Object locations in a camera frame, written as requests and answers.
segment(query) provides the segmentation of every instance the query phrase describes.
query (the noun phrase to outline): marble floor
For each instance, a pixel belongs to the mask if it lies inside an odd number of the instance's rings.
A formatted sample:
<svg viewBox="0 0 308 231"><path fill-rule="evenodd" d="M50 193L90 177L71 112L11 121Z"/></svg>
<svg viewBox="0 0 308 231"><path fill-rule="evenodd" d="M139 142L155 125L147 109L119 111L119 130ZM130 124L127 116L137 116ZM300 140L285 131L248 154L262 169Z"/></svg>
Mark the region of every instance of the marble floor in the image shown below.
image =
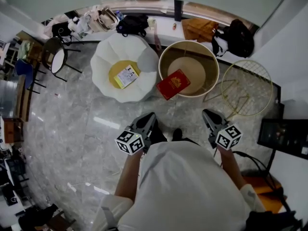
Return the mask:
<svg viewBox="0 0 308 231"><path fill-rule="evenodd" d="M104 196L94 187L109 193L115 191L126 156L116 147L114 139L134 118L154 111L167 138L170 139L173 130L179 127L185 137L214 153L207 141L209 131L201 112L213 108L226 116L231 113L221 97L203 102L203 97L187 99L176 96L166 101L156 91L141 103L123 104L106 98L91 80L90 59L96 46L71 47L82 52L71 53L67 63L80 69L82 74L64 68L59 75L67 82L56 79L51 73L39 74L38 78L46 83L47 88L35 87L40 94L32 94L29 122L25 125L23 150L33 200L40 206L46 206L46 200L57 204L69 218L77 220L74 230L89 230L91 227L96 208ZM220 78L226 68L220 64ZM219 90L215 87L209 97ZM231 119L244 131L242 142L236 149L265 164L269 161L271 149L257 145L256 141L261 119L273 105L274 98L260 115L236 115ZM97 122L96 117L107 122ZM219 153L215 159L220 163ZM255 168L249 159L237 160L241 170Z"/></svg>

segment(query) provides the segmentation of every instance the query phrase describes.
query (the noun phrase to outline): black bag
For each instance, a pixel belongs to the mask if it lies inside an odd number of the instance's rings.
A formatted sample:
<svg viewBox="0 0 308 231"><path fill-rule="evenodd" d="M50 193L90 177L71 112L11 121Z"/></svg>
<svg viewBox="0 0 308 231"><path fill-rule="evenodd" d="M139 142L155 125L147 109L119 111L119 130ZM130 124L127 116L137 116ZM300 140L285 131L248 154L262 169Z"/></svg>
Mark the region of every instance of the black bag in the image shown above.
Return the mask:
<svg viewBox="0 0 308 231"><path fill-rule="evenodd" d="M223 34L218 31L214 34L212 38L212 46L213 53L217 56L219 48L221 50L222 48L216 42L215 36L227 41L228 51L234 55L248 57L254 50L255 43L253 35L239 19L233 20L230 26L226 26L223 29Z"/></svg>
<svg viewBox="0 0 308 231"><path fill-rule="evenodd" d="M138 35L139 33L141 36L145 37L146 32L144 29L148 26L148 17L146 15L127 15L116 26L116 31L118 33L122 33L122 35L125 37L127 37L128 34Z"/></svg>

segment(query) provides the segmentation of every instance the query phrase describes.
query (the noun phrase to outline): black shoe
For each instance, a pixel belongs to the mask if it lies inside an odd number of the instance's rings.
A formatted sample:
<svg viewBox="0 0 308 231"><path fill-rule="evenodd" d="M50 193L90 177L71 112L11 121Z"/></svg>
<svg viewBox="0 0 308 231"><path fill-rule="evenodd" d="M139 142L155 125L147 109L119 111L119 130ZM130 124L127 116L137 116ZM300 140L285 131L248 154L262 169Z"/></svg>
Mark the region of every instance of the black shoe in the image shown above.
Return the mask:
<svg viewBox="0 0 308 231"><path fill-rule="evenodd" d="M180 141L182 139L183 133L180 128L177 128L173 132L172 141Z"/></svg>

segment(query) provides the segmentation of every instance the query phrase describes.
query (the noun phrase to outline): red book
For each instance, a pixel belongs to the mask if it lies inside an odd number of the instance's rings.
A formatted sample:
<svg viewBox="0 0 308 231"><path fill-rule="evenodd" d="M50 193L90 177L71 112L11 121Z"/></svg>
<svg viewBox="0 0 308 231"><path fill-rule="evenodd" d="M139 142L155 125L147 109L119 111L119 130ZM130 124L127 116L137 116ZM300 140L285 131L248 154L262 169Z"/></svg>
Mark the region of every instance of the red book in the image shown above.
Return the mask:
<svg viewBox="0 0 308 231"><path fill-rule="evenodd" d="M159 82L156 87L166 100L172 98L175 94L182 91L190 85L189 79L184 75L182 70L178 69L166 79Z"/></svg>

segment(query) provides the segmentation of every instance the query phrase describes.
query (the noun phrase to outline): gold wire basket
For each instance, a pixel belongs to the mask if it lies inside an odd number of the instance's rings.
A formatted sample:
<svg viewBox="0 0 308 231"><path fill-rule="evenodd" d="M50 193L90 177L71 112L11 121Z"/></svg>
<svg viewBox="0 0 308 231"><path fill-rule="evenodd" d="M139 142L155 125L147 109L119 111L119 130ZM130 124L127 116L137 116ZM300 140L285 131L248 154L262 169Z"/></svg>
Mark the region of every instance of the gold wire basket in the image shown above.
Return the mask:
<svg viewBox="0 0 308 231"><path fill-rule="evenodd" d="M273 94L268 71L252 60L231 65L221 82L221 95L234 114L256 116L266 109Z"/></svg>

